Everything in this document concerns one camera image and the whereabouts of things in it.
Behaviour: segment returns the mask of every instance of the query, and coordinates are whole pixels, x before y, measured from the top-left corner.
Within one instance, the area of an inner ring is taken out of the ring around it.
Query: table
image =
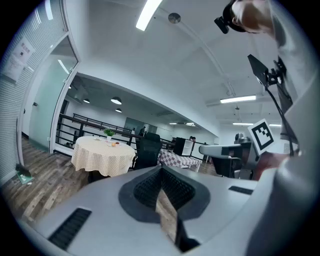
[[[166,149],[160,150],[160,156],[158,159],[158,163],[163,162],[166,166],[174,166],[182,168],[183,166],[192,166],[196,165],[196,172],[199,171],[200,164],[202,163],[202,160],[189,157],[189,156],[180,156],[178,154],[175,154],[173,152],[168,152]]]
[[[75,170],[97,170],[101,175],[111,177],[127,173],[135,150],[124,143],[112,147],[105,139],[98,139],[101,141],[94,140],[93,136],[83,136],[76,140],[71,159]]]

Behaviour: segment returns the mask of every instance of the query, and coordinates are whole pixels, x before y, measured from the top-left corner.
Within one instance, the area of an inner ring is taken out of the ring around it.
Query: tablecloth
[[[111,147],[105,139],[98,139],[101,141],[94,140],[93,136],[83,136],[76,140],[71,159],[75,170],[98,170],[103,176],[111,177],[126,173],[136,155],[135,150],[124,143]]]
[[[160,157],[158,162],[163,162],[166,166],[174,166],[182,168],[183,166],[192,166],[196,165],[196,172],[199,171],[201,160],[189,157],[189,156],[180,156],[173,152],[168,152],[166,149],[160,150]]]

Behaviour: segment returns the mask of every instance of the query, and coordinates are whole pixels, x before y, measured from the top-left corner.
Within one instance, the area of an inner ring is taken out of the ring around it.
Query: ceiling pipe
[[[167,17],[170,14],[170,12],[168,12],[167,10],[165,10],[163,8],[158,8],[158,10],[159,10],[159,13],[162,12],[162,15],[165,14]],[[233,88],[231,86],[231,83],[230,83],[228,77],[226,76],[223,68],[221,67],[221,65],[218,62],[216,56],[214,55],[212,50],[208,47],[208,45],[201,39],[201,37],[198,36],[198,34],[191,27],[189,27],[182,20],[176,26],[178,26],[181,30],[183,30],[186,34],[188,34],[192,39],[194,39],[195,41],[199,41],[200,42],[200,47],[203,49],[203,51],[208,56],[208,58],[210,59],[212,64],[218,70],[219,74],[223,77],[224,83],[222,83],[222,84],[224,86],[226,86],[228,92],[230,92],[231,95],[235,97],[236,94],[235,94],[235,92],[234,92],[234,90],[233,90]]]

